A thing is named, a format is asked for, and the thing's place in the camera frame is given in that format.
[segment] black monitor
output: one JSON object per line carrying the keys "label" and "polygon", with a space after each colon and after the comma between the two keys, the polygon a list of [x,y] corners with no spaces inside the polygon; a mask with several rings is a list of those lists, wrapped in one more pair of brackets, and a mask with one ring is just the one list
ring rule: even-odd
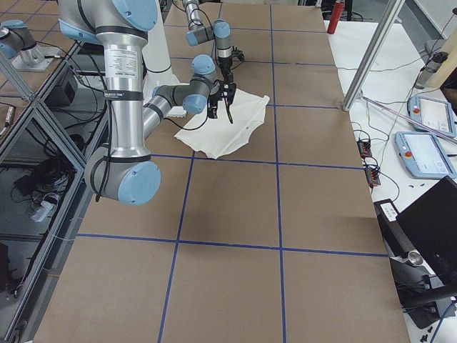
{"label": "black monitor", "polygon": [[457,283],[457,184],[442,178],[397,222],[444,284]]}

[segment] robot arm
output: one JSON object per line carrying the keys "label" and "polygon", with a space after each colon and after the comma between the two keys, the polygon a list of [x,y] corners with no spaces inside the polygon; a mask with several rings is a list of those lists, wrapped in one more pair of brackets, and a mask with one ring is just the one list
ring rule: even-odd
{"label": "robot arm", "polygon": [[158,18],[156,2],[60,0],[59,8],[65,35],[104,46],[110,139],[87,161],[86,183],[100,197],[144,204],[161,181],[144,139],[173,106],[193,114],[203,110],[206,98],[219,90],[214,63],[209,56],[197,56],[188,86],[160,86],[144,106],[141,51]]}
{"label": "robot arm", "polygon": [[29,66],[44,60],[44,55],[27,25],[20,20],[7,20],[0,24],[0,51],[7,59],[20,54],[22,61]]}
{"label": "robot arm", "polygon": [[231,45],[231,32],[229,23],[223,19],[217,19],[210,26],[204,26],[200,17],[199,4],[209,2],[207,0],[183,0],[183,7],[189,23],[189,31],[186,38],[190,46],[196,46],[214,39],[216,42],[216,60],[221,70],[224,81],[221,82],[219,92],[212,94],[208,101],[209,118],[217,118],[217,108],[220,99],[224,99],[228,120],[233,123],[230,113],[230,106],[236,93],[236,84],[233,81],[233,59],[244,61],[241,50],[235,49]]}

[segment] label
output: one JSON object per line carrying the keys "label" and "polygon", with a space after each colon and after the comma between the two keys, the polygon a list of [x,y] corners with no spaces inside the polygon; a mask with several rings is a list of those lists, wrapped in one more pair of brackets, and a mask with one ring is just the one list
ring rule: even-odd
{"label": "label", "polygon": [[106,77],[138,79],[138,53],[125,49],[105,50]]}
{"label": "label", "polygon": [[384,214],[390,222],[394,222],[397,220],[397,211],[393,208],[390,202],[386,204],[381,204],[381,209],[383,210]]}

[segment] white table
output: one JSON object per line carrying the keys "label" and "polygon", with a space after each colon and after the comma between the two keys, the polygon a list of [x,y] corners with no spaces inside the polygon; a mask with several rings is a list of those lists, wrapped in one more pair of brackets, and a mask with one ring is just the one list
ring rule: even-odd
{"label": "white table", "polygon": [[[338,67],[338,75],[343,92],[348,90],[356,73],[356,70],[345,69],[358,68],[362,56],[376,29],[376,25],[376,23],[341,21],[338,23],[336,33],[328,35],[333,57],[336,66]],[[369,99],[382,102],[407,100],[408,93],[417,77],[418,71],[423,66],[423,61],[419,58],[420,56],[404,28],[401,24],[394,24],[375,63],[371,67],[371,70],[373,71],[368,74],[368,77],[362,86],[363,95]],[[394,69],[398,66],[409,64],[416,59],[419,60],[395,71],[374,71]],[[414,89],[413,95],[419,92],[421,91]],[[444,96],[439,90],[426,93],[426,96],[434,99],[444,99]],[[407,115],[406,104],[392,104],[387,106]],[[358,100],[354,103],[350,110],[354,129],[360,129],[358,126],[360,124],[361,129],[368,132],[372,139],[385,139],[385,135],[369,127],[367,113],[367,103],[364,100]],[[369,113],[371,126],[387,133],[391,131],[383,159],[381,156],[385,144],[384,142],[379,140],[373,141],[371,149],[373,156],[379,163],[383,160],[381,163],[381,171],[384,174],[389,175],[400,186],[400,195],[395,202],[395,205],[401,212],[409,204],[419,198],[420,195],[430,189],[437,181],[411,178],[395,150],[393,135],[397,131],[413,131],[412,126],[404,119],[399,118],[393,127],[396,116],[387,111],[383,111],[374,105],[369,106]],[[457,146],[443,140],[441,140],[441,143],[448,154],[457,153]],[[455,158],[451,159],[451,162],[457,167]],[[397,188],[394,183],[383,175],[381,175],[380,180],[381,186],[375,187],[373,190],[373,201],[395,198]],[[412,342],[419,342],[424,334],[428,334],[428,332],[426,332],[427,328],[420,330],[407,314],[405,314],[404,317],[408,325],[408,331]],[[430,339],[431,334],[428,334],[428,341],[430,341]],[[435,343],[453,342],[457,342],[457,317],[445,319],[441,325],[440,332],[435,338]]]}

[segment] red bottle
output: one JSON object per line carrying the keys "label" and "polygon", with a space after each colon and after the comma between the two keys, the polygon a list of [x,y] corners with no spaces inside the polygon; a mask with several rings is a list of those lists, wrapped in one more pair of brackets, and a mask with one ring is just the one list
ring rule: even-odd
{"label": "red bottle", "polygon": [[336,30],[336,25],[340,21],[341,13],[344,10],[344,0],[336,0],[335,6],[333,6],[333,11],[331,12],[330,24],[328,24],[327,33],[334,34]]}

